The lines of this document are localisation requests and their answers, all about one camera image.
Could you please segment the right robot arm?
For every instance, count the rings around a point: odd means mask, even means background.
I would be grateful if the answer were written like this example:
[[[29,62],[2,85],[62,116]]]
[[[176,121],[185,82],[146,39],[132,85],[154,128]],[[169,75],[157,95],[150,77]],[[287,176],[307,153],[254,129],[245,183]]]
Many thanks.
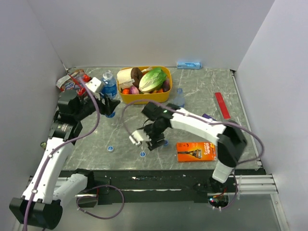
[[[227,178],[238,165],[247,146],[238,124],[204,118],[171,103],[163,105],[149,102],[142,113],[152,123],[133,132],[138,144],[145,141],[149,150],[156,149],[163,145],[163,132],[167,128],[197,135],[216,146],[218,160],[210,180],[211,188],[220,192],[227,187]]]

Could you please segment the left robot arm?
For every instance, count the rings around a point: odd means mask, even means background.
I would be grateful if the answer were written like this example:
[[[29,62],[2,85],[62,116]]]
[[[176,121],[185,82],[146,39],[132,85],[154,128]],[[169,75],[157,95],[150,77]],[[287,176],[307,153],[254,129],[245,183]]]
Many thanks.
[[[28,226],[53,230],[59,224],[64,207],[79,192],[90,193],[95,189],[94,173],[77,169],[59,188],[56,182],[67,157],[77,140],[84,138],[81,121],[92,113],[111,115],[119,100],[92,93],[84,99],[75,90],[59,94],[57,111],[50,128],[43,158],[34,177],[19,198],[13,198],[9,209],[26,231]]]

